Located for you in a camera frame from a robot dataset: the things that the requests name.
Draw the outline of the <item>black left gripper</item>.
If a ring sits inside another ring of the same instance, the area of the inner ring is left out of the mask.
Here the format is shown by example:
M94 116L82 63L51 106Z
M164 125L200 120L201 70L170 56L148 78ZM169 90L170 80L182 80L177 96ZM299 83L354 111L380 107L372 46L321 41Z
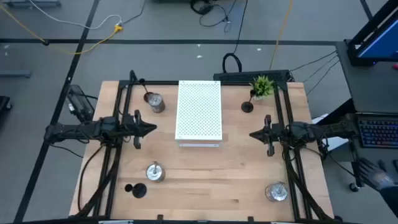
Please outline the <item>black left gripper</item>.
M144 127L143 131L141 131L141 113L139 110L135 110L133 115L126 115L126 136L133 136L133 145L136 149L141 148L141 143L139 140L141 133L143 136L146 136L150 132L157 129L156 124L142 123L142 125Z

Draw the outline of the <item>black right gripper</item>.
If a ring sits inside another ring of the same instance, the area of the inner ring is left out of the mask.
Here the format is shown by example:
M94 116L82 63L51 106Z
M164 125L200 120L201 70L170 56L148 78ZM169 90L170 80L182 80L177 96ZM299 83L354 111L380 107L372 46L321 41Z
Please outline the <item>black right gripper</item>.
M279 123L272 124L271 115L269 114L264 118L264 128L251 132L249 136L268 145L268 156L273 156L275 153L273 142L286 141L289 138L288 131Z

